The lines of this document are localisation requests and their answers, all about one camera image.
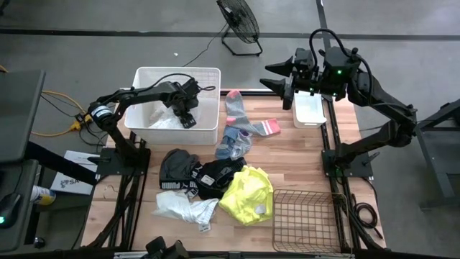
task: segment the electric fan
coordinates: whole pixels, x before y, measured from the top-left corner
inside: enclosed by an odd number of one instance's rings
[[[231,54],[237,56],[259,56],[262,53],[262,47],[259,44],[259,25],[251,9],[244,0],[217,0],[217,5],[221,10],[225,20],[229,24],[224,36],[222,36],[222,44],[227,47]],[[247,44],[257,43],[260,52],[258,53],[235,53],[226,43],[225,37],[229,30],[232,29],[236,36]]]

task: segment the wooden table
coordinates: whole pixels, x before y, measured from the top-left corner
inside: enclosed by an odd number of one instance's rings
[[[252,149],[244,157],[248,164],[260,167],[270,176],[273,188],[330,192],[328,179],[323,174],[321,151],[323,141],[320,129],[298,129],[294,127],[293,112],[282,110],[282,102],[277,97],[245,96],[244,106],[251,121],[276,118],[281,127],[281,133],[271,137],[254,137]],[[334,103],[336,118],[342,142],[353,142],[360,139],[357,118],[353,104],[347,100]],[[221,99],[219,119],[219,142],[222,138],[226,121],[224,98]],[[119,121],[119,129],[129,136],[129,130],[124,127],[124,119]],[[109,147],[114,146],[108,140]],[[259,251],[272,252],[272,221],[245,227],[231,218],[219,206],[211,220],[211,231],[200,233],[197,224],[189,224],[179,219],[156,217],[151,214],[156,208],[155,197],[161,192],[158,173],[160,164],[166,153],[173,148],[182,148],[190,154],[197,154],[202,163],[215,160],[215,146],[179,146],[179,145],[150,145],[152,158],[147,174],[147,183],[139,214],[139,221],[134,238],[133,250],[145,250],[145,245],[163,236],[167,245],[181,240],[187,250],[194,251]],[[109,176],[96,186],[91,210],[86,222],[82,245],[90,243],[104,228],[114,213],[115,201],[120,177]],[[360,178],[350,178],[351,191],[358,202],[367,202],[376,210],[376,202],[372,189],[367,182]],[[374,231],[370,235],[381,246],[385,241],[379,239]]]

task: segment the yellow shirt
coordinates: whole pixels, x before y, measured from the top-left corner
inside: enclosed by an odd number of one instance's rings
[[[267,173],[245,165],[241,172],[235,173],[218,205],[246,226],[270,219],[273,187]]]

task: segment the white plastic bin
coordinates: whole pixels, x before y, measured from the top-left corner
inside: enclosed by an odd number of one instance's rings
[[[162,76],[170,73],[185,73],[194,77],[200,87],[215,86],[213,91],[201,91],[198,94],[200,116],[196,125],[190,129],[150,129],[150,116],[163,106],[161,101],[153,101],[129,107],[124,125],[149,144],[171,145],[215,145],[217,143],[219,123],[219,101],[221,91],[221,71],[218,68],[138,68],[133,87],[151,86]],[[171,76],[164,81],[185,83],[185,76]]]
[[[320,127],[326,122],[321,95],[310,96],[310,93],[304,91],[294,94],[293,117],[297,128]]]

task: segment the concrete floor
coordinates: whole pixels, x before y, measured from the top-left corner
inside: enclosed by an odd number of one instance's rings
[[[320,27],[315,0],[247,0],[263,33],[309,33]],[[460,3],[455,0],[323,0],[329,28],[341,34],[460,35]],[[212,0],[14,0],[0,18],[1,26],[66,29],[117,29],[156,32],[218,32],[224,25]],[[0,35],[0,64],[11,71],[44,69],[45,89],[67,93],[88,106],[100,95],[130,86],[141,66],[180,66],[200,51],[208,37],[46,37]],[[237,39],[238,50],[252,50]],[[270,63],[284,61],[306,39],[260,40],[259,58],[236,58],[215,41],[194,66],[215,67],[222,72],[225,88],[263,88],[259,78],[277,78],[264,71]],[[316,40],[317,48],[323,47]],[[436,112],[448,101],[460,98],[456,74],[460,65],[459,41],[364,41],[346,40],[358,47],[382,87],[418,109],[418,119]],[[384,117],[370,108],[356,108],[360,129],[382,124]],[[34,130],[57,132],[70,118],[49,104],[40,103]],[[363,132],[363,136],[372,132]],[[63,154],[67,149],[94,152],[77,134],[32,139]],[[379,210],[389,248],[395,251],[460,257],[460,211],[435,209],[422,213],[418,204],[440,196],[435,178],[416,139],[404,148],[384,147],[372,162]],[[50,241],[48,250],[69,248],[87,208],[73,213],[72,225],[59,228],[68,215],[62,211],[43,217],[40,234]]]

